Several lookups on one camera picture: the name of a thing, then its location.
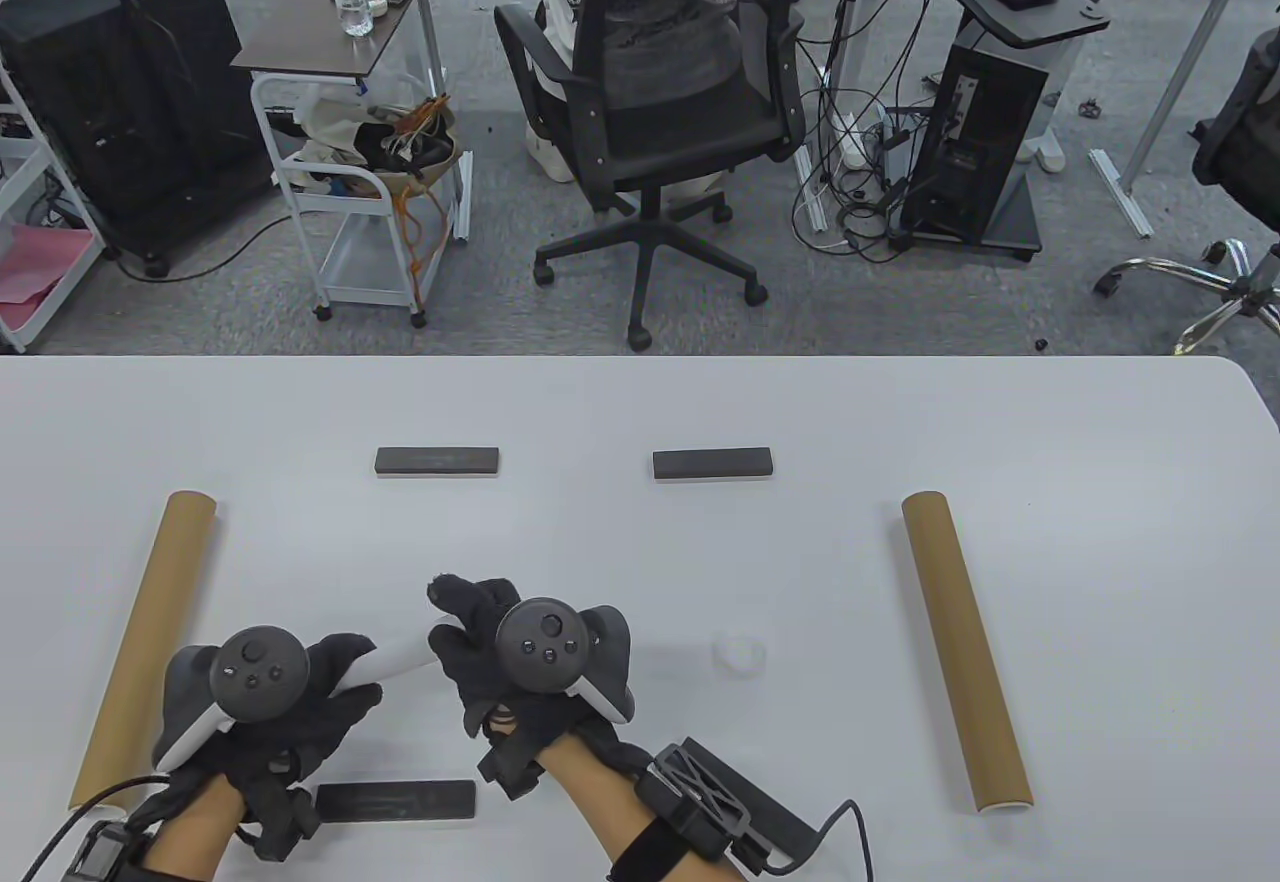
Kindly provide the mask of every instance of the cardboard tube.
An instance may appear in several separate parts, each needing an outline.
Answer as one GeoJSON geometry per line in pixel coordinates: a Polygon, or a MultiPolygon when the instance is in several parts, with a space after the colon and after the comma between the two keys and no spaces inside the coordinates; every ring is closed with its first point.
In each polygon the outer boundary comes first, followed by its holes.
{"type": "Polygon", "coordinates": [[[969,769],[973,801],[978,812],[1033,805],[1036,800],[947,499],[940,492],[918,492],[902,503],[902,517],[969,769]]]}
{"type": "MultiPolygon", "coordinates": [[[[70,808],[115,782],[151,771],[150,750],[160,723],[164,671],[184,635],[216,508],[216,502],[197,492],[175,492],[169,497],[76,778],[70,808]]],[[[104,804],[128,809],[131,795],[137,792],[118,792],[104,804]]]]}

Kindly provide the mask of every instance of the black vr controller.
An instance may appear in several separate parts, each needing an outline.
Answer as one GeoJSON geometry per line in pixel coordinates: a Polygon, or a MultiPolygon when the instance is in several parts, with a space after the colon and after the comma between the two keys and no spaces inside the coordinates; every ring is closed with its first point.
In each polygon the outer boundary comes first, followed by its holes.
{"type": "MultiPolygon", "coordinates": [[[[439,623],[457,625],[445,616],[439,623]]],[[[361,655],[334,694],[436,661],[422,632],[361,655]]],[[[627,689],[631,632],[612,605],[576,612],[557,599],[527,599],[499,622],[497,648],[511,681],[531,693],[580,695],[613,723],[635,717],[627,689]]],[[[276,626],[253,626],[223,645],[187,645],[169,661],[156,772],[173,772],[218,731],[287,712],[306,691],[307,650],[276,626]]]]}

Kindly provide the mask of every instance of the hand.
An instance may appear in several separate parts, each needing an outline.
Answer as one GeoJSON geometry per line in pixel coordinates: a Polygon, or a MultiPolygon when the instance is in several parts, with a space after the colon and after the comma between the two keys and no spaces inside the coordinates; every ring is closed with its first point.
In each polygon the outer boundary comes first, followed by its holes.
{"type": "Polygon", "coordinates": [[[247,822],[262,824],[255,846],[260,858],[280,860],[297,838],[310,837],[319,819],[302,790],[285,790],[308,777],[369,710],[381,702],[378,685],[365,685],[329,698],[352,662],[374,649],[362,635],[330,635],[307,649],[307,687],[283,716],[265,722],[238,722],[216,732],[172,774],[169,787],[147,799],[129,822],[146,827],[187,809],[215,776],[244,799],[247,822]]]}
{"type": "Polygon", "coordinates": [[[426,597],[462,623],[462,629],[435,626],[428,643],[440,657],[444,675],[458,686],[462,727],[468,736],[475,739],[483,730],[497,744],[518,730],[522,740],[541,749],[595,714],[582,699],[539,695],[507,678],[494,640],[503,616],[520,602],[520,593],[506,579],[468,582],[442,575],[431,581],[426,597]]]}

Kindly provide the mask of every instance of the office chair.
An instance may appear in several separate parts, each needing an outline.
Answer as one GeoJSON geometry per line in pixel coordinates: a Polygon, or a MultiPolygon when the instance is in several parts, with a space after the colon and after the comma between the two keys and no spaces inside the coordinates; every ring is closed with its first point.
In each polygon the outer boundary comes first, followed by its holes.
{"type": "MultiPolygon", "coordinates": [[[[1217,118],[1198,132],[1201,147],[1192,173],[1204,186],[1221,186],[1248,214],[1280,233],[1280,28],[1263,32],[1253,42],[1244,72],[1217,118]]],[[[1252,265],[1244,243],[1228,238],[1213,242],[1202,259],[1220,265],[1230,259],[1234,278],[1166,259],[1130,259],[1110,268],[1093,285],[1108,297],[1130,269],[1151,269],[1208,289],[1222,305],[1193,323],[1179,337],[1174,355],[1196,351],[1230,319],[1258,319],[1280,335],[1280,242],[1252,265]]]]}
{"type": "MultiPolygon", "coordinates": [[[[541,246],[534,257],[534,280],[539,285],[554,280],[552,259],[634,242],[639,257],[627,343],[635,352],[653,344],[643,315],[659,246],[742,279],[742,297],[749,306],[762,305],[769,294],[754,266],[677,224],[708,209],[716,221],[728,221],[732,210],[723,193],[663,212],[663,186],[731,169],[762,155],[786,161],[805,134],[795,60],[803,20],[792,18],[792,0],[737,0],[742,65],[727,82],[675,101],[639,108],[609,104],[609,52],[618,51],[618,40],[635,31],[640,18],[632,18],[632,13],[644,13],[644,19],[652,19],[654,12],[669,13],[678,19],[681,4],[687,0],[581,0],[572,68],[563,64],[522,8],[499,5],[494,10],[529,124],[564,156],[591,209],[598,214],[623,209],[620,192],[640,193],[639,215],[541,246]],[[530,60],[544,77],[559,83],[564,101],[547,95],[530,60]]],[[[662,58],[672,72],[680,72],[699,55],[668,46],[662,58]]]]}

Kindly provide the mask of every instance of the floor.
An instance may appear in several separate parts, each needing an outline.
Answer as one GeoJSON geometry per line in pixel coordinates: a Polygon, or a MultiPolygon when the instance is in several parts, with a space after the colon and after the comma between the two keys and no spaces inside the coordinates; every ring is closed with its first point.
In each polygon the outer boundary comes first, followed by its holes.
{"type": "MultiPolygon", "coordinates": [[[[228,0],[241,35],[287,0],[228,0]]],[[[314,294],[288,227],[273,229],[228,269],[186,284],[143,285],[100,264],[49,326],[46,353],[617,353],[626,352],[631,251],[557,266],[539,289],[532,248],[590,225],[571,186],[549,183],[522,146],[524,119],[493,29],[492,9],[515,0],[433,0],[461,133],[475,150],[468,245],[447,252],[431,293],[429,326],[406,314],[339,306],[332,321],[310,314],[314,294]]],[[[532,3],[535,0],[522,0],[532,3]]],[[[654,269],[646,324],[653,352],[1047,355],[1162,353],[1212,307],[1194,289],[1160,277],[1126,279],[1110,301],[1092,294],[1098,274],[1121,259],[1157,253],[1194,261],[1206,242],[1270,239],[1224,193],[1190,175],[1192,123],[1220,106],[1248,45],[1276,22],[1280,0],[1235,0],[1192,77],[1139,180],[1137,197],[1155,225],[1139,242],[1085,159],[1102,147],[1123,165],[1167,82],[1207,0],[1107,0],[1111,28],[1087,42],[1062,97],[1057,132],[1069,169],[1030,173],[1044,252],[1030,265],[916,250],[891,265],[805,251],[792,237],[790,165],[755,163],[730,187],[732,224],[700,223],[707,236],[758,266],[771,292],[748,309],[719,274],[663,253],[654,269]],[[1087,97],[1102,116],[1074,111],[1087,97]]],[[[868,79],[897,56],[919,3],[895,0],[872,40],[868,79]]],[[[829,31],[831,0],[804,0],[812,31],[829,31]]],[[[957,6],[934,0],[901,96],[920,97],[918,79],[941,68],[957,6]]],[[[269,197],[219,227],[177,266],[195,271],[228,255],[257,227],[283,214],[269,197]]],[[[316,218],[317,232],[326,216],[316,218]]],[[[1206,347],[1234,358],[1280,415],[1280,344],[1260,324],[1238,320],[1206,347]]]]}

